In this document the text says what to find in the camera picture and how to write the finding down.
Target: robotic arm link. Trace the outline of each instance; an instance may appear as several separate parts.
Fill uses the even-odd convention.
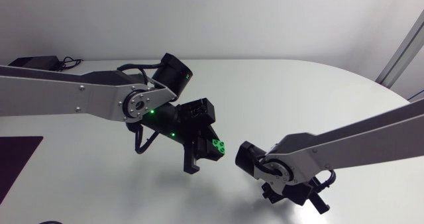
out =
[[[124,70],[138,68],[141,74]],[[157,69],[148,78],[143,69]],[[0,66],[0,116],[87,113],[126,123],[142,154],[159,134],[183,144],[184,171],[199,171],[200,158],[218,160],[225,147],[211,124],[215,110],[206,99],[174,106],[191,70],[171,54],[156,65],[125,64],[116,71],[84,75]],[[154,134],[141,146],[143,125]]]
[[[271,203],[309,199],[322,214],[329,206],[318,193],[335,181],[334,169],[423,156],[423,126],[424,99],[321,135],[287,135],[268,152],[246,141],[236,165],[266,182],[263,196]],[[315,175],[323,170],[331,175],[321,183]]]

